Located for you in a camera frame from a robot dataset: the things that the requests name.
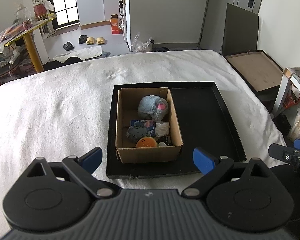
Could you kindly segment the white plastic packet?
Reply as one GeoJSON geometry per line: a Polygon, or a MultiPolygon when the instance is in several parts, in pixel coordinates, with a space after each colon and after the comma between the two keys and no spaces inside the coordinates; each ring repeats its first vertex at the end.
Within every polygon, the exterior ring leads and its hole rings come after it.
{"type": "Polygon", "coordinates": [[[155,136],[156,137],[164,137],[169,135],[170,133],[170,123],[165,121],[156,122],[155,126],[155,136]]]}

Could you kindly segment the orange burger plush toy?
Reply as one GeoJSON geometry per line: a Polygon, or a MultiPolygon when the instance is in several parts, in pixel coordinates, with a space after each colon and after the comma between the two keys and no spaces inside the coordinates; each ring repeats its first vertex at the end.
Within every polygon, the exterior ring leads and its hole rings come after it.
{"type": "Polygon", "coordinates": [[[157,145],[157,141],[152,137],[143,137],[136,143],[136,147],[157,147],[157,145]]]}

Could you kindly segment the brown cardboard box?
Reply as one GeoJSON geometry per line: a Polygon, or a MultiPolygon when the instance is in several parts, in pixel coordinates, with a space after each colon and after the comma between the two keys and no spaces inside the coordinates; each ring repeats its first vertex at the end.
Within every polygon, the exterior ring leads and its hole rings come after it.
{"type": "Polygon", "coordinates": [[[122,88],[117,95],[115,148],[121,162],[130,164],[175,160],[183,146],[183,140],[170,89],[122,88]],[[169,111],[161,121],[170,123],[170,133],[164,137],[152,137],[157,141],[157,147],[136,147],[136,143],[127,139],[126,133],[131,120],[142,120],[138,117],[137,110],[141,99],[148,95],[157,95],[167,101],[169,111]]]}

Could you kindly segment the black shallow tray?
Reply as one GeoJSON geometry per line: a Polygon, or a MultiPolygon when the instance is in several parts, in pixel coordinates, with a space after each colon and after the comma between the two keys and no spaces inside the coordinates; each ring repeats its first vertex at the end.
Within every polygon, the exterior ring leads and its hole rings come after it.
{"type": "Polygon", "coordinates": [[[229,110],[214,82],[154,82],[115,85],[110,109],[107,176],[110,179],[155,178],[197,173],[193,150],[222,155],[236,162],[246,155],[229,110]],[[170,89],[177,114],[183,146],[175,160],[124,164],[115,148],[118,91],[122,88],[170,89]]]}

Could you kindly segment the white fuzzy blanket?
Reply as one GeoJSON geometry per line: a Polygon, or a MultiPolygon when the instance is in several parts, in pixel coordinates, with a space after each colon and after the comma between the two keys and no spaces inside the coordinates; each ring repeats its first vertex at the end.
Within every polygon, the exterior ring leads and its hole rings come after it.
{"type": "Polygon", "coordinates": [[[247,157],[279,165],[268,147],[284,145],[282,133],[217,52],[126,54],[67,65],[0,86],[0,238],[10,230],[3,198],[34,158],[61,161],[95,147],[105,150],[114,86],[165,81],[214,82],[247,157]]]}

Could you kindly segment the dark grey round plush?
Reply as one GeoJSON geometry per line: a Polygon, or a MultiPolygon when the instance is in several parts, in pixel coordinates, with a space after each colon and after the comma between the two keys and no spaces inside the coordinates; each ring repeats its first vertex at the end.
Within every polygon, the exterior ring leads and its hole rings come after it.
{"type": "Polygon", "coordinates": [[[148,130],[143,126],[130,126],[126,133],[127,139],[134,143],[137,143],[140,139],[147,136],[148,130]]]}

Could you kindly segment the white side shelf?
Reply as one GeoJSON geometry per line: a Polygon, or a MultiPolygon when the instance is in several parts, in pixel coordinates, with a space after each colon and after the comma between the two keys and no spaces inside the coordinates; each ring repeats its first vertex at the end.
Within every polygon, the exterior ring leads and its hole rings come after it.
{"type": "Polygon", "coordinates": [[[287,135],[291,141],[300,139],[300,67],[286,67],[282,72],[282,79],[271,116],[276,117],[294,106],[298,108],[287,135]]]}

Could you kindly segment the blue printed packet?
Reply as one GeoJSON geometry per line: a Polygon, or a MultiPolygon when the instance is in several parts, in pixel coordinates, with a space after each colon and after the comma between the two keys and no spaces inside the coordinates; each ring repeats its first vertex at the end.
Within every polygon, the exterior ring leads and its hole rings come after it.
{"type": "Polygon", "coordinates": [[[142,128],[147,131],[147,135],[150,137],[155,136],[156,123],[153,120],[131,120],[130,126],[134,129],[142,128]]]}

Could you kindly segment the brown framed board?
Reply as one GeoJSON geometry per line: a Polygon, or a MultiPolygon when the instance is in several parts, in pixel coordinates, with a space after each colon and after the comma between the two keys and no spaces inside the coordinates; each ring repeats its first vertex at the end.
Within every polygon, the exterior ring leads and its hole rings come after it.
{"type": "Polygon", "coordinates": [[[228,55],[225,59],[255,94],[277,95],[283,69],[264,51],[228,55]]]}

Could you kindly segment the grey fluffy plush pink nose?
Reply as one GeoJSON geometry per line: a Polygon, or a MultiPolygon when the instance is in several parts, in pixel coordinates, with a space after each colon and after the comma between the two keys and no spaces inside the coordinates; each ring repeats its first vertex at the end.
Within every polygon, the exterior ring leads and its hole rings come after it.
{"type": "Polygon", "coordinates": [[[138,117],[142,120],[161,121],[169,111],[165,99],[157,95],[148,95],[141,99],[138,106],[138,117]]]}

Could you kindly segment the white floor mat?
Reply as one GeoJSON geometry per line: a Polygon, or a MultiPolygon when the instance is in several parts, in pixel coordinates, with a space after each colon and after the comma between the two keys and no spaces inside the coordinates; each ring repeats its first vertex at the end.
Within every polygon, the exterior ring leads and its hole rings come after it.
{"type": "Polygon", "coordinates": [[[108,57],[110,55],[110,52],[108,51],[103,51],[101,46],[94,46],[94,47],[89,47],[89,48],[83,48],[80,50],[74,50],[70,51],[66,54],[61,54],[61,55],[56,55],[53,58],[53,61],[58,61],[60,63],[64,63],[67,59],[71,57],[77,57],[82,61],[86,61],[89,59],[94,59],[97,57],[108,57]]]}

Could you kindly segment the lone black slipper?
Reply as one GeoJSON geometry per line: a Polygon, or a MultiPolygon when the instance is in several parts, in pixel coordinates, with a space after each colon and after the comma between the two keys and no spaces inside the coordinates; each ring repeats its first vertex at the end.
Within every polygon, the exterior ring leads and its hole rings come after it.
{"type": "Polygon", "coordinates": [[[66,42],[65,44],[63,44],[63,48],[66,51],[71,51],[74,49],[74,46],[72,45],[71,42],[66,42]]]}

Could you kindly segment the dark upright panel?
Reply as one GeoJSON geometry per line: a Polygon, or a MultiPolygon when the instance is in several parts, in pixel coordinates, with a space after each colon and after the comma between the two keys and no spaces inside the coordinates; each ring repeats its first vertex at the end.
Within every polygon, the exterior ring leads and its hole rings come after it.
{"type": "Polygon", "coordinates": [[[222,55],[255,51],[258,41],[258,14],[234,6],[226,6],[222,55]]]}

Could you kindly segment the yellow slipper left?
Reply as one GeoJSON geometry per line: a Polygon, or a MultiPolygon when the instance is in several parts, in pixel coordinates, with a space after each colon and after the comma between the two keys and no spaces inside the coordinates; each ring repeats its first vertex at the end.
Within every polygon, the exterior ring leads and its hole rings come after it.
{"type": "Polygon", "coordinates": [[[88,37],[86,40],[87,45],[92,45],[95,43],[95,39],[93,37],[88,37]]]}

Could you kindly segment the yellow slipper right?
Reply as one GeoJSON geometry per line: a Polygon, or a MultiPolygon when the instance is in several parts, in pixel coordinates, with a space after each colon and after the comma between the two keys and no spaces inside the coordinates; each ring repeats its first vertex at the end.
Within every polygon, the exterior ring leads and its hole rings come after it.
{"type": "Polygon", "coordinates": [[[97,38],[96,38],[96,43],[97,43],[98,45],[103,45],[103,44],[106,43],[106,41],[105,41],[105,39],[104,39],[103,37],[97,37],[97,38]]]}

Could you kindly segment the black slipper near yellow pair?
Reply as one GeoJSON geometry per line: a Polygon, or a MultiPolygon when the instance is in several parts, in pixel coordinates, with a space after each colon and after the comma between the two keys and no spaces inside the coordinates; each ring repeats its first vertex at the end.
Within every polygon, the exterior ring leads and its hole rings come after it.
{"type": "Polygon", "coordinates": [[[88,39],[88,36],[87,35],[81,35],[78,39],[78,43],[79,44],[84,44],[88,39]]]}

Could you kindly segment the clear plastic bag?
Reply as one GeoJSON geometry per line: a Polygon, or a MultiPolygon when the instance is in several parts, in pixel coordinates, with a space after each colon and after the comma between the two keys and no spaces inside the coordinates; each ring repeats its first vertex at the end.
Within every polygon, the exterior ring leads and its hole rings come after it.
{"type": "Polygon", "coordinates": [[[146,42],[140,41],[140,33],[137,33],[133,41],[134,51],[137,53],[149,53],[153,50],[153,44],[154,40],[151,37],[146,42]]]}

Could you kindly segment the orange red carton box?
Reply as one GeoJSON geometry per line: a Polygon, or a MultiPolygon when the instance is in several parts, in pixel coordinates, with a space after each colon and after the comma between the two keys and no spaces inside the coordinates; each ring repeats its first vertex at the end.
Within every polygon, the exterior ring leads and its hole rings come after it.
{"type": "Polygon", "coordinates": [[[120,28],[120,18],[117,14],[111,15],[110,25],[111,25],[111,33],[113,35],[119,35],[122,33],[122,30],[120,28]]]}

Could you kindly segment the yellow round table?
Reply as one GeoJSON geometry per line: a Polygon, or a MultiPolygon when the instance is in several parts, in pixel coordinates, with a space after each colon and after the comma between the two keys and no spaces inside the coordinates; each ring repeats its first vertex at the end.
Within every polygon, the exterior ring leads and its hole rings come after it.
{"type": "Polygon", "coordinates": [[[11,46],[13,43],[17,42],[19,39],[23,39],[25,43],[25,47],[27,49],[27,52],[30,56],[30,59],[33,63],[33,66],[37,73],[43,72],[44,68],[41,62],[41,59],[39,57],[39,54],[37,52],[36,45],[34,44],[32,33],[34,30],[39,29],[40,27],[46,25],[47,23],[51,22],[56,18],[56,14],[49,14],[47,19],[38,21],[34,26],[32,26],[30,29],[23,30],[18,35],[15,35],[14,37],[11,37],[7,40],[4,40],[0,42],[0,49],[3,47],[11,46]]]}

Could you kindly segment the white kitchen cabinet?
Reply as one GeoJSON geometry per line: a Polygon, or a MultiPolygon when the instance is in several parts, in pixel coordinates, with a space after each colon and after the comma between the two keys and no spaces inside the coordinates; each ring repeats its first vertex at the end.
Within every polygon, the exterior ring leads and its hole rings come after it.
{"type": "Polygon", "coordinates": [[[120,16],[119,1],[121,0],[76,0],[80,26],[108,24],[112,15],[120,16]]]}

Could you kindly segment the red jar on table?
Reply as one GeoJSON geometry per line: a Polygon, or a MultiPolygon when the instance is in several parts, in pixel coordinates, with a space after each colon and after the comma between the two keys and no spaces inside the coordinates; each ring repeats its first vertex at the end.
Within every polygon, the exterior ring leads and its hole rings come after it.
{"type": "Polygon", "coordinates": [[[33,4],[34,14],[38,21],[45,20],[48,17],[47,9],[43,2],[36,2],[33,4]]]}

